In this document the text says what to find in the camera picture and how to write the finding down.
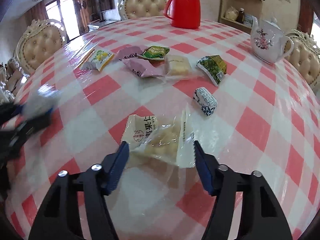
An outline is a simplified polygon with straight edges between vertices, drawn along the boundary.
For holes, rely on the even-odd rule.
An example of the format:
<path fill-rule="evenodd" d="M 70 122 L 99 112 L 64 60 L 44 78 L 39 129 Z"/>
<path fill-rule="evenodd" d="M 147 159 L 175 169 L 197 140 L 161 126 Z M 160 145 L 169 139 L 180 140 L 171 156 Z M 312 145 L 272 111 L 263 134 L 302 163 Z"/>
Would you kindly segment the cream nut snack packet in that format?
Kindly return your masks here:
<path fill-rule="evenodd" d="M 190 109 L 180 115 L 129 115 L 122 141 L 131 154 L 154 158 L 180 168 L 195 166 L 194 133 Z"/>

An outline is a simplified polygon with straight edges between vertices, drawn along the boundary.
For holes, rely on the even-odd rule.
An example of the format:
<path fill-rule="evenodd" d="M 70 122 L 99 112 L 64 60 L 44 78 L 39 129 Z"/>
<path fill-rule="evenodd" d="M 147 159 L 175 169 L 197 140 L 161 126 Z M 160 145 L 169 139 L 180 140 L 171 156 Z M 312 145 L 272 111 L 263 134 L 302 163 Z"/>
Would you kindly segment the dark green yellow snack packet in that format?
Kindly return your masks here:
<path fill-rule="evenodd" d="M 196 66 L 210 78 L 216 87 L 227 74 L 227 64 L 220 55 L 205 56 L 197 62 Z"/>

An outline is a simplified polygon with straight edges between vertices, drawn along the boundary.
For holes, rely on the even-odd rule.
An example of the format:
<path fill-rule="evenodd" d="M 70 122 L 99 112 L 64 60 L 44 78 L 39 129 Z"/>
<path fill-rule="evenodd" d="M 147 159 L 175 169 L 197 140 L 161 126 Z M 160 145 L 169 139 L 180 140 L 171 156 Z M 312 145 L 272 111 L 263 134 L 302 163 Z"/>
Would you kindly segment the cream tufted chair left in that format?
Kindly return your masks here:
<path fill-rule="evenodd" d="M 16 59 L 26 75 L 31 75 L 67 42 L 65 26 L 55 20 L 32 20 L 16 47 Z"/>

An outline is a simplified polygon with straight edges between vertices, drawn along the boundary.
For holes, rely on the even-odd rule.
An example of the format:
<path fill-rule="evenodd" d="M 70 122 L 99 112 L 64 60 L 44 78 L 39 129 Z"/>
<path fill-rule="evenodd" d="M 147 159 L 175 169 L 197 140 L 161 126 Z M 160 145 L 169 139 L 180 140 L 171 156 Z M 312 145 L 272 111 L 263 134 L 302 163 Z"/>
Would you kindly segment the cream tufted chair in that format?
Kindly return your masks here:
<path fill-rule="evenodd" d="M 122 21 L 163 16 L 168 0 L 118 0 L 117 9 Z"/>
<path fill-rule="evenodd" d="M 55 20 L 32 20 L 16 47 L 16 59 L 26 75 L 31 75 L 67 42 L 65 26 Z"/>
<path fill-rule="evenodd" d="M 292 29 L 286 36 L 293 41 L 293 51 L 285 57 L 307 84 L 314 89 L 319 84 L 319 47 L 313 36 Z"/>

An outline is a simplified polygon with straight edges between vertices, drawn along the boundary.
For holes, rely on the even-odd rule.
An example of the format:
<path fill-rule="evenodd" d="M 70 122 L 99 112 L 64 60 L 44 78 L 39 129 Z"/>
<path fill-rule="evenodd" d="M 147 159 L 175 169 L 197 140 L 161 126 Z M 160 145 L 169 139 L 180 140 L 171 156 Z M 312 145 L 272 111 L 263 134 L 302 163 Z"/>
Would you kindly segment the yellow white lemon snack packet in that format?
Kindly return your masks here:
<path fill-rule="evenodd" d="M 113 58 L 114 53 L 112 52 L 95 50 L 80 66 L 80 70 L 97 70 L 101 72 L 103 68 L 112 61 Z"/>

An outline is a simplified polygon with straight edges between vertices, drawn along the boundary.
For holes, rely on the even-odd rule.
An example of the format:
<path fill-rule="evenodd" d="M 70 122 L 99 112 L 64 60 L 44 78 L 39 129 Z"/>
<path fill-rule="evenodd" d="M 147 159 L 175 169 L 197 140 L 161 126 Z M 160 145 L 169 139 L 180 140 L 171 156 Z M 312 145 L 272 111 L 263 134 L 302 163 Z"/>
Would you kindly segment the blue white patterned candy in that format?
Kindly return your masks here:
<path fill-rule="evenodd" d="M 216 98 L 204 87 L 195 89 L 193 99 L 206 116 L 211 116 L 217 108 Z"/>

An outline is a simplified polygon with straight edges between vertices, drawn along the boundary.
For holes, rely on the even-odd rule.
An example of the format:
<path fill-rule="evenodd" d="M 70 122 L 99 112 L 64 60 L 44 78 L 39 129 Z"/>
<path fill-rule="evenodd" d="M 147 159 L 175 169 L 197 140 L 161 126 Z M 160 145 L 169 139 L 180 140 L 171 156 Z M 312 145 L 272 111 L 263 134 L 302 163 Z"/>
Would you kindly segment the pink snack packet back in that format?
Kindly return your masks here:
<path fill-rule="evenodd" d="M 127 59 L 132 59 L 142 55 L 142 53 L 147 49 L 147 46 L 127 46 L 121 48 L 114 56 L 114 61 L 123 61 Z"/>

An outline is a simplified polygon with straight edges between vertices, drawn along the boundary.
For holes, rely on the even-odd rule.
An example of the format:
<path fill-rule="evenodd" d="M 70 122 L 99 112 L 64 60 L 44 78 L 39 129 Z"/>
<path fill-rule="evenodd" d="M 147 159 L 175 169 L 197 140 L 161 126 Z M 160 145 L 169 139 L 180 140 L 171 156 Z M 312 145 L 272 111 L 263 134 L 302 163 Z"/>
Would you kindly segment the pink snack packet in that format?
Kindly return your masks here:
<path fill-rule="evenodd" d="M 164 72 L 161 68 L 154 67 L 149 61 L 144 59 L 125 59 L 123 60 L 123 64 L 125 64 L 131 72 L 141 78 L 164 77 Z"/>
<path fill-rule="evenodd" d="M 127 46 L 121 48 L 114 56 L 114 61 L 123 61 L 127 59 L 132 59 L 142 55 L 142 53 L 147 49 L 147 46 Z"/>

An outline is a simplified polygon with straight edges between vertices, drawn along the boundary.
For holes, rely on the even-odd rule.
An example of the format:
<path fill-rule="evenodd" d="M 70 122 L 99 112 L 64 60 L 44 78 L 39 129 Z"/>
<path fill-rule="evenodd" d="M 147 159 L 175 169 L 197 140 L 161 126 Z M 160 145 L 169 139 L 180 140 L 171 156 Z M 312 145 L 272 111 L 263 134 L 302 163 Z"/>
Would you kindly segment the pink snack packet front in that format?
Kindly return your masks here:
<path fill-rule="evenodd" d="M 125 64 L 131 72 L 141 78 L 164 77 L 164 72 L 161 68 L 154 67 L 149 61 L 144 59 L 125 59 L 123 60 L 123 64 Z"/>

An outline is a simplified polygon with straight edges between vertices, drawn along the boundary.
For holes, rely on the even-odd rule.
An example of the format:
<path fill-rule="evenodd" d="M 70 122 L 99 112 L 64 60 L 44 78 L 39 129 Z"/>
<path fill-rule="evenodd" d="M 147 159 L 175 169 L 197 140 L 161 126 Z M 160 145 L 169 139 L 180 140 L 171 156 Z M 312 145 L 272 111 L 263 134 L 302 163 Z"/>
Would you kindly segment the red white checkered tablecloth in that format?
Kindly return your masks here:
<path fill-rule="evenodd" d="M 91 47 L 117 53 L 129 46 L 168 47 L 189 60 L 192 73 L 141 78 L 120 61 L 100 71 L 78 67 Z M 319 210 L 319 103 L 289 62 L 257 59 L 246 33 L 208 20 L 196 30 L 173 28 L 161 16 L 118 22 L 56 52 L 18 102 L 42 85 L 60 92 L 52 124 L 8 164 L 5 214 L 23 238 L 58 173 L 84 172 L 113 153 L 131 116 L 138 119 L 134 143 L 143 145 L 152 128 L 157 135 L 145 156 L 131 156 L 106 198 L 121 239 L 201 238 L 215 200 L 195 168 L 177 166 L 177 150 L 191 139 L 236 172 L 260 171 L 294 238 Z"/>

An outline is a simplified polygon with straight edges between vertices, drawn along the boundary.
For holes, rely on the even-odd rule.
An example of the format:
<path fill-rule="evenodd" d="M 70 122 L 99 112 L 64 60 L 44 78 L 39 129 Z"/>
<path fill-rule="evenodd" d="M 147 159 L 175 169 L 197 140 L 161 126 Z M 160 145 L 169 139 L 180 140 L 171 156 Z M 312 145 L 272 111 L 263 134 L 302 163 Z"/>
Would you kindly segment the small green snack packet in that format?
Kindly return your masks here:
<path fill-rule="evenodd" d="M 138 55 L 139 58 L 151 61 L 164 61 L 165 55 L 170 51 L 169 47 L 150 46 Z"/>

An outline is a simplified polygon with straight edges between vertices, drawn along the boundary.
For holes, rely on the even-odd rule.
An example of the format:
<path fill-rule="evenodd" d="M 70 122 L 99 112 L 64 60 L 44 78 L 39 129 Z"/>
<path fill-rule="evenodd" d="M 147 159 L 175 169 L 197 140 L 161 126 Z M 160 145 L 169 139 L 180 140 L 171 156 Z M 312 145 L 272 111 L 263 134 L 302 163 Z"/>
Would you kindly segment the clear wrapped cream pastry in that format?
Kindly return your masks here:
<path fill-rule="evenodd" d="M 164 72 L 166 80 L 188 80 L 197 76 L 188 58 L 180 55 L 165 55 Z"/>

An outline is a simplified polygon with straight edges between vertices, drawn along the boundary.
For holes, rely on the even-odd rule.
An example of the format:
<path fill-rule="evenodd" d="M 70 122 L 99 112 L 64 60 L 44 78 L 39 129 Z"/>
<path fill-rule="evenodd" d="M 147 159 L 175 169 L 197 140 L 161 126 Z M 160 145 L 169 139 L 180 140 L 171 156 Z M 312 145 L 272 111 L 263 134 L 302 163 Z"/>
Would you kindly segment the cream tufted chair right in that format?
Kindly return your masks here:
<path fill-rule="evenodd" d="M 307 84 L 314 89 L 319 84 L 319 47 L 313 36 L 292 29 L 286 36 L 293 41 L 293 51 L 285 57 Z"/>

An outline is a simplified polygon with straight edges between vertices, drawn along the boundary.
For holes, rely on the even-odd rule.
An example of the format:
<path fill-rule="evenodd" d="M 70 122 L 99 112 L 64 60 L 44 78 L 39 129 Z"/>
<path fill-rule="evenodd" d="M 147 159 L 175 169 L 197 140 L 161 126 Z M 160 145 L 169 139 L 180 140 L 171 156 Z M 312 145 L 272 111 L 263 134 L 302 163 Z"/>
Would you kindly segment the white floral teapot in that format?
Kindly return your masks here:
<path fill-rule="evenodd" d="M 251 47 L 253 53 L 268 64 L 275 64 L 289 56 L 294 42 L 277 25 L 277 19 L 261 20 L 252 16 Z"/>

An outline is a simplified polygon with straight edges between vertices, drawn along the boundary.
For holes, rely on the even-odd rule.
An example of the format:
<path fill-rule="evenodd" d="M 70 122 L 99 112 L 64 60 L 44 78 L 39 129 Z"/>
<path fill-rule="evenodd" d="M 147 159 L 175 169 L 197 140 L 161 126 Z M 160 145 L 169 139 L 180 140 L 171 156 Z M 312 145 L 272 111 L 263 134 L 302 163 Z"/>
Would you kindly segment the cream tufted chair far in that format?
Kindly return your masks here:
<path fill-rule="evenodd" d="M 163 16 L 168 0 L 118 0 L 117 9 L 122 21 Z"/>

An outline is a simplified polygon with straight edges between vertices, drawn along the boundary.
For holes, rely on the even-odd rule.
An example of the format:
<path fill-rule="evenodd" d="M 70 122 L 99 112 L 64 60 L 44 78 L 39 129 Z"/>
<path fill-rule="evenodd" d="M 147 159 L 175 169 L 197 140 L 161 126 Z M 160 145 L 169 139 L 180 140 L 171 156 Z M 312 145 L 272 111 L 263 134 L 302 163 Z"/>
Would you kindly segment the red thermos jug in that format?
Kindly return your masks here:
<path fill-rule="evenodd" d="M 163 14 L 173 27 L 197 29 L 201 22 L 200 0 L 168 0 Z"/>

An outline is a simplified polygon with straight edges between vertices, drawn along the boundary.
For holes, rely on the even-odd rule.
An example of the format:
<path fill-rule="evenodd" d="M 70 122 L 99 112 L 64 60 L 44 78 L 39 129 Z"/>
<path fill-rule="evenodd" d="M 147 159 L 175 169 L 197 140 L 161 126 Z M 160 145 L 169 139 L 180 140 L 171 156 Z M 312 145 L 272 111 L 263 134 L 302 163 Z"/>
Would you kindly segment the wooden corner shelf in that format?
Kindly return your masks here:
<path fill-rule="evenodd" d="M 258 19 L 261 16 L 263 0 L 220 0 L 218 22 L 250 34 L 251 26 L 247 26 L 243 23 L 239 23 L 225 17 L 225 13 L 229 7 L 234 7 L 237 10 L 244 8 L 244 13 L 252 15 Z"/>

